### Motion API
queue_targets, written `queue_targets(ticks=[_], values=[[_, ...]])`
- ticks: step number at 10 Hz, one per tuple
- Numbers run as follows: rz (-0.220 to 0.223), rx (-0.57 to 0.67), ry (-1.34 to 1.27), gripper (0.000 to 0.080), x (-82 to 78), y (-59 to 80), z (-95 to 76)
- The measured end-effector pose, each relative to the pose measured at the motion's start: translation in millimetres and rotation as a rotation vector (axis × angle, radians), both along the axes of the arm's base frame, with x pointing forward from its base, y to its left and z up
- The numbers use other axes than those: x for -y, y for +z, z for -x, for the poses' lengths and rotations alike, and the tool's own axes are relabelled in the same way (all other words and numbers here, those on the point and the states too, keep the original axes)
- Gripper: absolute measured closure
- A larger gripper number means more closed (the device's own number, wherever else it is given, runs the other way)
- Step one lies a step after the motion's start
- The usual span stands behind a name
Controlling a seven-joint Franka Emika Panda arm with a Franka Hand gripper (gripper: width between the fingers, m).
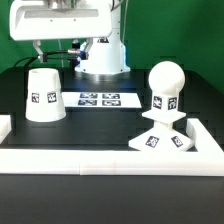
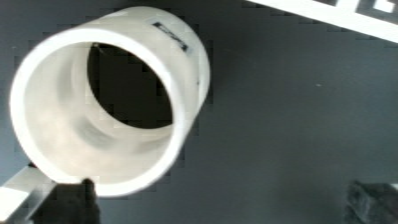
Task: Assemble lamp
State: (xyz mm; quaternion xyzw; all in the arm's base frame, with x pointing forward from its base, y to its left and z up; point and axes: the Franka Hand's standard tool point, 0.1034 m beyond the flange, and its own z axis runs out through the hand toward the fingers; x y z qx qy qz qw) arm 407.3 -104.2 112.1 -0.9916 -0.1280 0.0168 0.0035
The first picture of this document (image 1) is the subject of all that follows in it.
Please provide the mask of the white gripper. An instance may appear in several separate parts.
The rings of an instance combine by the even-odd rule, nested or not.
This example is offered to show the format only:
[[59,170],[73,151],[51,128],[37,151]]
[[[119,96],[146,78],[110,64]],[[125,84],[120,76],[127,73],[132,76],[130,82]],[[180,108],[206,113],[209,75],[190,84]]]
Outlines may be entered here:
[[9,16],[10,35],[33,41],[41,63],[46,55],[40,40],[87,38],[80,46],[87,60],[95,37],[112,32],[111,4],[107,0],[14,0]]

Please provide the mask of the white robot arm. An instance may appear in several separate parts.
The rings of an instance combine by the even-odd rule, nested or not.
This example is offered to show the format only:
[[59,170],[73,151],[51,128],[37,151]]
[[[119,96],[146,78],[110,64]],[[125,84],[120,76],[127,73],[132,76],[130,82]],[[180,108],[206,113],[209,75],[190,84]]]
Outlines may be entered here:
[[31,41],[40,61],[48,54],[43,40],[71,39],[67,51],[77,62],[75,74],[94,81],[112,81],[129,75],[126,47],[120,38],[124,0],[14,0],[10,7],[10,36]]

